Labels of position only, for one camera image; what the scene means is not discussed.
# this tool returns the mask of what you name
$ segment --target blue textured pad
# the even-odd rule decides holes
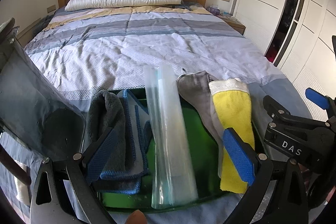
[[[113,149],[115,148],[115,139],[116,132],[114,129],[112,129],[88,162],[85,179],[89,185],[93,181],[98,180],[102,170],[105,167],[106,162],[108,161]]]
[[[328,99],[323,96],[322,94],[318,93],[317,91],[308,88],[305,92],[306,98],[312,101],[315,105],[319,106],[320,108],[327,110],[329,108]]]
[[[241,180],[246,181],[248,186],[251,186],[255,179],[253,163],[229,129],[224,130],[223,145],[236,167]]]

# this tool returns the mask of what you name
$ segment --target bed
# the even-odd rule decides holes
[[[83,113],[91,96],[100,89],[144,87],[142,68],[165,61],[176,77],[206,70],[218,79],[239,77],[248,84],[252,117],[263,137],[270,117],[262,99],[270,95],[293,115],[310,113],[283,73],[275,68],[248,39],[204,9],[206,0],[183,0],[184,7],[124,7],[66,12],[69,0],[58,0],[60,9],[26,45],[31,60],[46,78]],[[6,151],[28,166],[33,183],[42,156],[27,150],[4,133]],[[275,160],[286,160],[267,148]],[[0,166],[0,186],[9,201],[29,221],[29,205],[19,202],[13,176]],[[73,192],[68,192],[76,214],[85,219]],[[211,203],[183,211],[147,215],[149,223],[222,223],[239,202],[229,194]],[[126,216],[113,215],[118,223]]]

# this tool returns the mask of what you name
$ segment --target hand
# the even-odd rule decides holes
[[[147,224],[147,219],[142,212],[136,210],[130,214],[125,224]]]

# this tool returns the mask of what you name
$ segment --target nightstand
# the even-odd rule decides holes
[[[239,32],[240,34],[244,34],[246,27],[240,23],[238,20],[236,20],[234,17],[223,17],[222,15],[216,15],[221,20],[225,21],[228,25],[230,25],[234,30]]]

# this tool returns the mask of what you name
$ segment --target gray cloth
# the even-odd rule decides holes
[[[209,89],[209,82],[217,80],[206,71],[186,73],[177,79],[177,88],[181,97],[197,110],[203,125],[218,145],[218,176],[221,177],[223,143],[220,136],[223,134],[223,126],[218,119]]]
[[[106,90],[98,91],[91,99],[90,109],[87,114],[86,136],[84,149],[105,132],[113,128],[118,135],[116,146],[104,170],[125,172],[125,113],[120,99]]]

